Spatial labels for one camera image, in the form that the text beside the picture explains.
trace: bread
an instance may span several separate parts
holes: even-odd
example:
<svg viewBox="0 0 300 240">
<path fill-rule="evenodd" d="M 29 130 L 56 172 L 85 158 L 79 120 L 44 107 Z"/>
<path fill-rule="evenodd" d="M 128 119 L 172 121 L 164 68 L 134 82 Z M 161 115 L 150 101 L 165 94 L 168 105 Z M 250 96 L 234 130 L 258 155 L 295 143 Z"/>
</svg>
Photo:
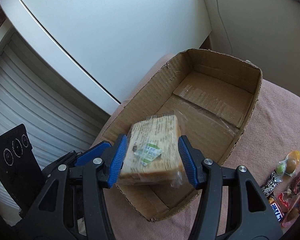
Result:
<svg viewBox="0 0 300 240">
<path fill-rule="evenodd" d="M 173 114 L 152 116 L 132 125 L 118 183 L 146 185 L 178 179 L 180 129 Z"/>
</svg>

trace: white wall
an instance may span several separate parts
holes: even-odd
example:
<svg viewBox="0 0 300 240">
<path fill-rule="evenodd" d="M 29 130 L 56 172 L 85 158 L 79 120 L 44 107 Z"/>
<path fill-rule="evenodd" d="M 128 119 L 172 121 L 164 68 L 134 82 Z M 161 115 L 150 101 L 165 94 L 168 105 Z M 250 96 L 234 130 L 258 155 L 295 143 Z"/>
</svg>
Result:
<svg viewBox="0 0 300 240">
<path fill-rule="evenodd" d="M 300 96 L 300 4 L 294 0 L 218 0 L 233 56 L 250 60 L 264 79 Z M 230 54 L 216 0 L 205 0 L 212 48 Z"/>
</svg>

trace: black phone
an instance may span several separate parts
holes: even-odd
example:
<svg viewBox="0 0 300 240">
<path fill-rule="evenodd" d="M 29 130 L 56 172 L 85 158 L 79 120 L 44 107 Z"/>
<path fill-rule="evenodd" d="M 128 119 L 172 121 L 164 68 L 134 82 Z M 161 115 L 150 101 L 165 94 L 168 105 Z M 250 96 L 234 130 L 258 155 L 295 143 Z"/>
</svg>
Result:
<svg viewBox="0 0 300 240">
<path fill-rule="evenodd" d="M 23 213 L 44 185 L 24 124 L 0 136 L 0 181 Z"/>
</svg>

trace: pink blanket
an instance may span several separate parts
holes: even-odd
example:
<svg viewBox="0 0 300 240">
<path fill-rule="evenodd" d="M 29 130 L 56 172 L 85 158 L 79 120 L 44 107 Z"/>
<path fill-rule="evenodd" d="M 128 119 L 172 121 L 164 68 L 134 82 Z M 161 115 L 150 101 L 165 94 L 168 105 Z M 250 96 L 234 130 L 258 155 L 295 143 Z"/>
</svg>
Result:
<svg viewBox="0 0 300 240">
<path fill-rule="evenodd" d="M 263 80 L 247 129 L 224 166 L 245 165 L 261 185 L 277 162 L 295 149 L 300 150 L 300 98 Z M 105 198 L 117 240 L 188 239 L 199 204 L 197 198 L 173 217 L 153 223 L 142 218 L 118 189 L 105 190 Z M 225 230 L 226 200 L 222 201 L 220 234 Z"/>
</svg>

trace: silver screw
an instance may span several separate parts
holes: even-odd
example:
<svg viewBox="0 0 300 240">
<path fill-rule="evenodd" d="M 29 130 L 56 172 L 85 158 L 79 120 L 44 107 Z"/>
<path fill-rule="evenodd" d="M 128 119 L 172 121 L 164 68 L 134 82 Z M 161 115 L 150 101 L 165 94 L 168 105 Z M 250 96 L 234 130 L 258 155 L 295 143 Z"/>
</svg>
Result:
<svg viewBox="0 0 300 240">
<path fill-rule="evenodd" d="M 100 163 L 102 163 L 102 159 L 101 158 L 95 158 L 95 159 L 93 159 L 93 163 L 94 164 L 100 164 Z"/>
<path fill-rule="evenodd" d="M 247 168 L 245 166 L 241 165 L 241 166 L 239 166 L 239 171 L 246 172 Z"/>
<path fill-rule="evenodd" d="M 211 165 L 213 164 L 213 160 L 212 159 L 204 159 L 203 162 L 207 165 Z"/>
<path fill-rule="evenodd" d="M 64 171 L 64 170 L 66 170 L 66 168 L 67 168 L 67 165 L 61 164 L 61 165 L 58 167 L 58 170 L 59 170 L 59 171 Z"/>
</svg>

